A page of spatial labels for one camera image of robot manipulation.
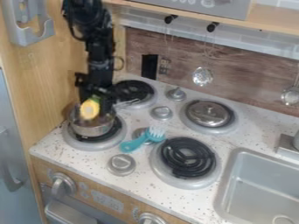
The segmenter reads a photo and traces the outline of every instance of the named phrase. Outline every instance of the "wooden backsplash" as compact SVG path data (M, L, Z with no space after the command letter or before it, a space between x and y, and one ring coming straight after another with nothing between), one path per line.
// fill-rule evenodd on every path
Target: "wooden backsplash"
M298 61L215 45L209 61L214 81L207 87L198 87L191 74L206 61L204 47L200 41L128 28L127 72L141 74L142 55L158 54L171 61L168 73L157 76L159 81L299 116L299 107L287 107L281 101L282 90L294 82ZM211 51L211 47L207 45L206 51Z

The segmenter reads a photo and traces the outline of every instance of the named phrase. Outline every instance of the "shelf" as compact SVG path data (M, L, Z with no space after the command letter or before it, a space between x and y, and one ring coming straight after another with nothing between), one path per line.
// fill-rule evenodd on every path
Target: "shelf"
M256 4L248 15L247 20L242 21L224 17L214 17L184 10L174 10L146 3L134 3L125 0L104 0L103 2L106 4L132 7L144 11L155 11L167 15L178 15L185 18L196 18L206 21L219 22L221 24L237 25L268 32L279 32L299 36L299 10L290 10Z

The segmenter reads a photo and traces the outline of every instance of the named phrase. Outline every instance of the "wall hook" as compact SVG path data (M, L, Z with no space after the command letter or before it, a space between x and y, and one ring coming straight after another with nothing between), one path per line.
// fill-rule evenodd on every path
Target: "wall hook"
M54 35L54 23L46 13L45 0L3 0L2 11L10 41L19 46L28 46ZM21 28L38 16L40 35L31 27Z
M170 16L168 16L168 17L166 17L166 18L164 19L164 22L165 22L167 25L169 25L169 24L171 24L172 21L175 20L176 18L178 18L177 15L170 15Z
M208 32L214 32L216 30L216 27L219 26L220 23L217 23L217 22L212 22L211 24L209 24L207 27L206 27L206 30Z

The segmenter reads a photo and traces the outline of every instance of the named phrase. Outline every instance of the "white bristles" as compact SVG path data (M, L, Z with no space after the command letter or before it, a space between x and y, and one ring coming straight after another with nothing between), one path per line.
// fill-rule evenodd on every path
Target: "white bristles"
M165 134L165 129L162 128L161 126L150 126L149 127L149 133L153 137L162 137Z

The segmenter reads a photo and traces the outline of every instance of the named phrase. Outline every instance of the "silver sink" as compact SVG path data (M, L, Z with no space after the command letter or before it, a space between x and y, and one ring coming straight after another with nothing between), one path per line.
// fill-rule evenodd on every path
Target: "silver sink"
M233 151L214 208L237 224L299 224L299 165Z

